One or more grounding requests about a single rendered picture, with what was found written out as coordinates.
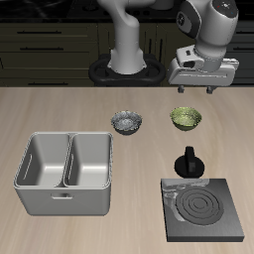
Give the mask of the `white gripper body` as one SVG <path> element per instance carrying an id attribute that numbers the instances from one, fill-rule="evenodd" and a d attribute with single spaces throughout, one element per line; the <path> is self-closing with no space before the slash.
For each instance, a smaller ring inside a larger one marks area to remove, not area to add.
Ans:
<path id="1" fill-rule="evenodd" d="M 173 59 L 167 71 L 169 84 L 228 86 L 234 79 L 239 66 L 236 59 L 224 59 L 220 68 L 214 72 L 203 72 L 195 68 L 180 67 Z"/>

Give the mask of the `green fluted bowl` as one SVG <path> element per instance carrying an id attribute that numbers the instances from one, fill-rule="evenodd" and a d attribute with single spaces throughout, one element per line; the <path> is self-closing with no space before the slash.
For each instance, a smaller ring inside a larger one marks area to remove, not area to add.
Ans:
<path id="1" fill-rule="evenodd" d="M 201 114 L 191 107 L 175 108 L 170 117 L 173 124 L 182 131 L 194 129 L 201 121 Z"/>

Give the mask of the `grey fluted bowl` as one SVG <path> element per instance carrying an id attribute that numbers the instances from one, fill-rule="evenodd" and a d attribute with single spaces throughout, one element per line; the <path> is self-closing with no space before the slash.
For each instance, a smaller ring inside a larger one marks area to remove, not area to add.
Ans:
<path id="1" fill-rule="evenodd" d="M 142 117 L 132 111 L 120 111 L 111 118 L 111 125 L 119 134 L 128 136 L 137 132 L 142 124 Z"/>

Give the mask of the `round black knob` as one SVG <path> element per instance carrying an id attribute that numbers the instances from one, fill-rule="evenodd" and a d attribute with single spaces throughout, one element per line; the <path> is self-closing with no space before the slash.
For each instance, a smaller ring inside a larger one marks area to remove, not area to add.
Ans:
<path id="1" fill-rule="evenodd" d="M 197 179 L 203 175 L 204 163 L 194 154 L 191 146 L 186 146 L 185 153 L 175 161 L 175 172 L 185 179 Z"/>

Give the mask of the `dark grey stove plate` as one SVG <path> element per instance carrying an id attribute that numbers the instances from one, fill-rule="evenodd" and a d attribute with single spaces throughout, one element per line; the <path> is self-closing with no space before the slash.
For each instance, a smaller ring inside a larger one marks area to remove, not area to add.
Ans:
<path id="1" fill-rule="evenodd" d="M 161 179 L 168 242 L 242 242 L 226 179 Z"/>

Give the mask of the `dark kitchen cupboards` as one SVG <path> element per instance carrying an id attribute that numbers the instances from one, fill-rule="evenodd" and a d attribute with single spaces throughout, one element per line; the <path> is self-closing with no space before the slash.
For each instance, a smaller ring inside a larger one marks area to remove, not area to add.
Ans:
<path id="1" fill-rule="evenodd" d="M 169 67 L 194 43 L 176 24 L 184 0 L 169 10 L 131 7 L 139 46 Z M 114 25 L 97 0 L 0 0 L 0 86 L 95 86 L 89 67 L 115 46 Z"/>

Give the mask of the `white two-bin basket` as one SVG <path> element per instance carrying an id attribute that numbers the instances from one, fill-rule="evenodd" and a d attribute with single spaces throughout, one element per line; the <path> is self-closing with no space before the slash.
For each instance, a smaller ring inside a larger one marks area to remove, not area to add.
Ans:
<path id="1" fill-rule="evenodd" d="M 109 132 L 36 132 L 13 186 L 30 215 L 105 215 L 112 155 Z"/>

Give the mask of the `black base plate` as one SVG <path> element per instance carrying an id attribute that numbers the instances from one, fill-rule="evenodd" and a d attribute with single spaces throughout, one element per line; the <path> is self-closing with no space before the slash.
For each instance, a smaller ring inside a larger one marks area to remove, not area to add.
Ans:
<path id="1" fill-rule="evenodd" d="M 99 59 L 89 67 L 89 78 L 95 86 L 108 87 L 145 87 L 159 86 L 166 75 L 165 67 L 159 63 L 152 54 L 144 54 L 147 65 L 134 74 L 120 74 L 108 67 L 110 54 L 102 54 Z"/>

